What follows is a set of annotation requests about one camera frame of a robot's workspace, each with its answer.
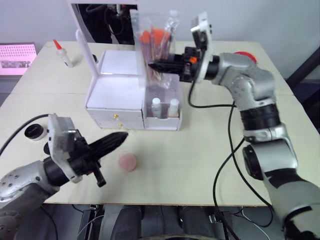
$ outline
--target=floor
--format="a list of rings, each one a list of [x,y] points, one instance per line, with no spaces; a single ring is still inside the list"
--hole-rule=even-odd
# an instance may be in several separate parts
[[[293,94],[299,100],[300,103],[303,103],[308,99],[312,94],[317,92],[320,89],[320,81],[304,80],[296,88],[294,88]],[[313,123],[314,127],[320,133],[320,102],[318,101],[312,107],[307,109],[305,112]]]
[[[19,77],[0,78],[0,107],[19,81]]]
[[[78,209],[88,209],[88,205],[76,205]],[[100,228],[100,236],[97,240],[109,240],[115,221],[118,217],[122,205],[105,205],[105,215]],[[59,240],[76,240],[82,213],[76,211],[70,204],[45,204],[45,208],[52,215],[58,229]],[[239,207],[223,207],[223,211],[237,212]],[[174,206],[162,206],[165,219],[165,232],[167,234],[182,233],[177,221]],[[245,214],[254,221],[266,223],[269,220],[270,212],[266,207],[246,207]],[[229,217],[234,232],[240,239],[264,240],[268,239],[252,223],[239,218]],[[158,235],[163,233],[163,221],[160,206],[146,206],[144,219],[141,222],[142,236]],[[212,224],[216,238],[225,239],[220,223]],[[281,224],[275,218],[272,224],[263,228],[271,240],[283,240]],[[44,213],[37,209],[24,221],[16,236],[16,240],[55,240],[55,232],[52,223]]]

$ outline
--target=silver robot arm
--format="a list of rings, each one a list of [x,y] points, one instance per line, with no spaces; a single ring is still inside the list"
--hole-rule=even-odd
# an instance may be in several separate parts
[[[186,47],[173,61],[160,60],[149,66],[158,72],[179,74],[182,82],[210,80],[229,90],[249,143],[242,151],[247,172],[264,182],[285,236],[319,239],[320,190],[297,175],[297,157],[276,106],[273,75],[245,55],[214,56],[206,13],[193,21],[191,32],[196,47]]]
[[[274,79],[247,56],[223,53],[213,84],[225,86],[240,111],[248,174],[263,181],[288,239],[320,238],[320,190],[300,178],[298,161],[280,122]]]
[[[87,144],[69,117],[49,114],[50,157],[19,167],[0,180],[0,240],[12,240],[24,218],[46,199],[82,175],[94,173],[97,184],[106,184],[99,168],[100,158],[119,147],[127,132],[111,133]]]

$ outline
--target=red object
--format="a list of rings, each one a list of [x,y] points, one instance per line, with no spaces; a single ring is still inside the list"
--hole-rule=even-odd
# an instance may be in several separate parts
[[[56,49],[61,50],[62,47],[60,46],[60,44],[57,42],[57,40],[53,39],[54,45],[56,47]]]
[[[247,51],[237,51],[237,52],[235,52],[235,54],[245,55],[245,56],[251,58],[252,61],[254,61],[255,64],[257,63],[256,57],[253,56],[251,53],[249,53],[249,52],[247,52]]]
[[[155,44],[160,45],[165,36],[165,30],[163,28],[152,28],[151,34],[153,35]]]
[[[132,172],[137,166],[137,158],[135,155],[127,153],[119,157],[118,164],[127,172]]]
[[[144,44],[149,44],[151,42],[151,35],[150,32],[144,31],[140,36],[140,41]]]
[[[196,58],[195,56],[190,57],[190,63],[195,64],[198,61],[198,58]]]

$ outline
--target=glue bottle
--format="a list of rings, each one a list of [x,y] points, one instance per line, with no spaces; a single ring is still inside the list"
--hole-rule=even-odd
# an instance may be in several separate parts
[[[55,44],[55,47],[57,49],[56,53],[60,56],[60,58],[64,61],[65,65],[67,65],[68,68],[72,68],[74,65],[70,61],[68,55],[67,55],[67,50],[62,48],[60,44],[57,42],[57,40],[53,39],[53,42]]]
[[[156,117],[156,118],[161,117],[162,107],[161,107],[161,101],[159,98],[155,97],[154,99],[152,99],[151,111],[152,111],[153,117]]]

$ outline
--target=white bottle cap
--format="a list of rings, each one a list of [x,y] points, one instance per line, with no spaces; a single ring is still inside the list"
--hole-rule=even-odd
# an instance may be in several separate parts
[[[156,109],[161,107],[161,101],[159,98],[155,97],[154,99],[152,99],[152,106]]]
[[[169,114],[178,113],[178,107],[179,107],[179,100],[176,98],[171,99],[170,106],[169,106]]]

